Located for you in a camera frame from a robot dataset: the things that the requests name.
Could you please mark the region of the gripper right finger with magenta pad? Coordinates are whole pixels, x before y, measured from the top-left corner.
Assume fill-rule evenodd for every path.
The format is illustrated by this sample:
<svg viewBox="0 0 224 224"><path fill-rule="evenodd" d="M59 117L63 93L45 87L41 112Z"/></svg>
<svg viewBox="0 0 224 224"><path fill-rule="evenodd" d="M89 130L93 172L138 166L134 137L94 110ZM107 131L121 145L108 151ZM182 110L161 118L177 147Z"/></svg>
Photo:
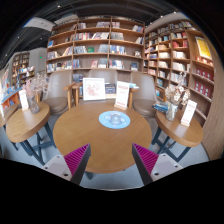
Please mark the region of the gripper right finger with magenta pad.
<svg viewBox="0 0 224 224"><path fill-rule="evenodd" d="M182 169L182 166L166 153L156 154L136 143L132 144L132 155L144 185Z"/></svg>

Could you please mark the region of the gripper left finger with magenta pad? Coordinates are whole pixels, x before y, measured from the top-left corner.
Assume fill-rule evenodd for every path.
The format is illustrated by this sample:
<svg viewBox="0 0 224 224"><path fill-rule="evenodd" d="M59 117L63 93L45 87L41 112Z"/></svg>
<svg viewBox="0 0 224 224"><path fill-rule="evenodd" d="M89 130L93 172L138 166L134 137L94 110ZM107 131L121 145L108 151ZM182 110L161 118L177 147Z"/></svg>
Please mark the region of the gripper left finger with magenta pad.
<svg viewBox="0 0 224 224"><path fill-rule="evenodd" d="M65 156L56 155L42 169L79 185L90 156L91 147L86 144Z"/></svg>

